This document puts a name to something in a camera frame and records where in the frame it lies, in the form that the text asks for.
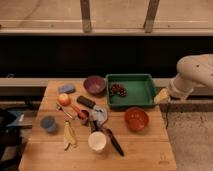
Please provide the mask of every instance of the gray cup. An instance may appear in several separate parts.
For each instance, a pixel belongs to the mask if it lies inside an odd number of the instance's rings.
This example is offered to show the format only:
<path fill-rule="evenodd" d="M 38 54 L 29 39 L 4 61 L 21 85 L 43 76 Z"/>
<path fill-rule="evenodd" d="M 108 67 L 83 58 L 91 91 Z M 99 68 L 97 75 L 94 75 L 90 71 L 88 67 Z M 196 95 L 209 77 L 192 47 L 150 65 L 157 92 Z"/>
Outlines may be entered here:
<path fill-rule="evenodd" d="M 41 119 L 40 126 L 47 133 L 54 133 L 56 131 L 56 122 L 54 116 L 45 116 Z"/>

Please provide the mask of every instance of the black wall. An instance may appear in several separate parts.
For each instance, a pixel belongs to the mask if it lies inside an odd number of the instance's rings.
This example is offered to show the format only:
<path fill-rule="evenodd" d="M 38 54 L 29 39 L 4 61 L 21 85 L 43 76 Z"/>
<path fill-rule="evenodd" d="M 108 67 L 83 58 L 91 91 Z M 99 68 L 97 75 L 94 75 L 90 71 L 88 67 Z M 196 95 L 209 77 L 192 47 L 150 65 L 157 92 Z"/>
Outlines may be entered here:
<path fill-rule="evenodd" d="M 213 37 L 1 36 L 0 77 L 171 77 L 181 57 L 202 53 L 213 53 Z"/>

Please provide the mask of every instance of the apple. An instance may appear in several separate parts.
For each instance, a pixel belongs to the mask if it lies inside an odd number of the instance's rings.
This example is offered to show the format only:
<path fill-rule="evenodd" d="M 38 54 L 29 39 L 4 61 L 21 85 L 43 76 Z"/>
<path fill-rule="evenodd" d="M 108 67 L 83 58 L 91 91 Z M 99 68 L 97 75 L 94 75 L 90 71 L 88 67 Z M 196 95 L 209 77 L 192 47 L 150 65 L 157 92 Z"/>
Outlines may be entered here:
<path fill-rule="evenodd" d="M 58 96 L 58 102 L 62 106 L 68 106 L 71 103 L 71 99 L 68 94 L 61 93 Z"/>

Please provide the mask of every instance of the paper cup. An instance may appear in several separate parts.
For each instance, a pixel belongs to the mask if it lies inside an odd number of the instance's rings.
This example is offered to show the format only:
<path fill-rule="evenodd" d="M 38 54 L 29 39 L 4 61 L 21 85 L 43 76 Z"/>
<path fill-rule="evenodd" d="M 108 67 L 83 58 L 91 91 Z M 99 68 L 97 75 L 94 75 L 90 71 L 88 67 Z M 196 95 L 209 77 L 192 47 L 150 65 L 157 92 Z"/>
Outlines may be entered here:
<path fill-rule="evenodd" d="M 100 132 L 93 132 L 88 138 L 89 147 L 96 153 L 103 152 L 107 144 L 106 136 Z"/>

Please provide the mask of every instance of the purple bowl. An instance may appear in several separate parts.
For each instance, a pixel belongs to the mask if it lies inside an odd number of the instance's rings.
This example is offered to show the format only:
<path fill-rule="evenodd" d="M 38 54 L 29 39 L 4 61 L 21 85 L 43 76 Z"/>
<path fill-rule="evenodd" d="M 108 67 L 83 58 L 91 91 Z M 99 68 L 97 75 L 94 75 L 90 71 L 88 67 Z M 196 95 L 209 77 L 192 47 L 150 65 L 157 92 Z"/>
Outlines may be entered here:
<path fill-rule="evenodd" d="M 105 80 L 97 75 L 89 76 L 84 80 L 84 88 L 88 93 L 93 95 L 100 95 L 104 92 L 106 88 Z"/>

